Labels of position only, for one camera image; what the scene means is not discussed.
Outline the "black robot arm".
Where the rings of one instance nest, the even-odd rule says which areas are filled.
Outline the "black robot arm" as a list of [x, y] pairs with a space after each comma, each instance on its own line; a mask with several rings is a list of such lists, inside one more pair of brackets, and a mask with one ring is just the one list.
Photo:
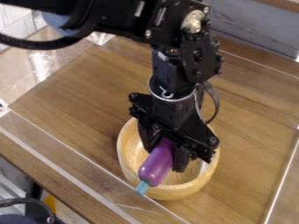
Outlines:
[[210, 36], [210, 7], [204, 0], [0, 0], [0, 4], [41, 13], [59, 33], [30, 41], [0, 33], [0, 43], [27, 50], [74, 45], [91, 32], [145, 43], [152, 49], [153, 73], [148, 94], [133, 92], [130, 116], [137, 120], [144, 149], [161, 138], [174, 141], [172, 169], [182, 172], [198, 158], [209, 162], [220, 140], [201, 118], [208, 79], [221, 72], [220, 42]]

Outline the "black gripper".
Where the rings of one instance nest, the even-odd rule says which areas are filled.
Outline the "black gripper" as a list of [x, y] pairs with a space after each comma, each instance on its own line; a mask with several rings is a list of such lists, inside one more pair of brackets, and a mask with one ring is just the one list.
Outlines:
[[193, 98], [166, 101], [149, 94], [130, 93], [128, 100], [145, 151], [150, 153], [161, 137], [168, 137], [177, 146], [172, 159], [174, 172], [184, 172], [190, 161], [209, 163], [220, 140], [198, 118]]

